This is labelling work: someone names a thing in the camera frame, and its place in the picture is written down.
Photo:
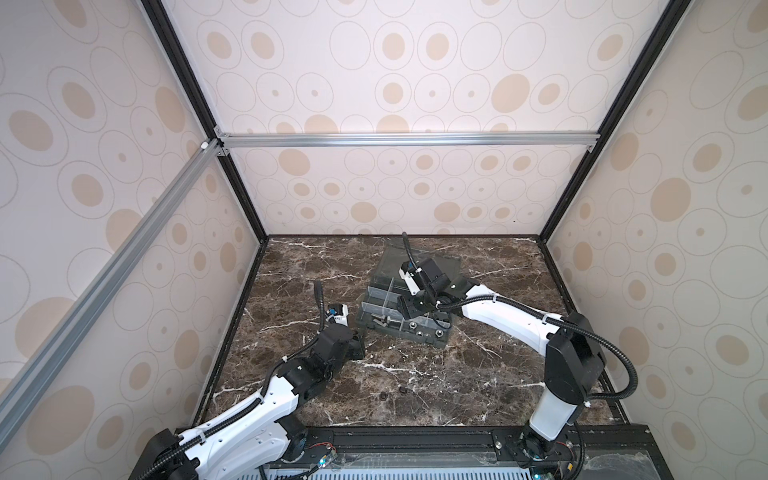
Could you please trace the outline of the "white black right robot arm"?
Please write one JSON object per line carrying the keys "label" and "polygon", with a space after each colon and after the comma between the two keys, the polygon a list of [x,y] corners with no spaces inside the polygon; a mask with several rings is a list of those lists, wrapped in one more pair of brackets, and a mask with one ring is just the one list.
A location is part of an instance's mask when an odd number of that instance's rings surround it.
{"label": "white black right robot arm", "polygon": [[400,278],[409,293],[398,302],[401,313],[447,312],[508,334],[544,358],[544,393],[527,429],[536,440],[553,442],[576,419],[604,367],[600,344],[578,313],[567,318],[537,310],[497,294],[462,276],[451,280],[432,259],[403,262]]}

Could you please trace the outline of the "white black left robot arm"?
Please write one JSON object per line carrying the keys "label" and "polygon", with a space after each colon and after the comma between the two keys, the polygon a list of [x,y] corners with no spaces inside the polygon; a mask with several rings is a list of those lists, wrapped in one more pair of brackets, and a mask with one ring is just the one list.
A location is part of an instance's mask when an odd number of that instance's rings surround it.
{"label": "white black left robot arm", "polygon": [[164,429],[146,444],[132,479],[235,479],[302,455],[306,427],[295,411],[319,396],[349,360],[364,357],[360,334],[331,323],[282,357],[259,391],[180,434]]}

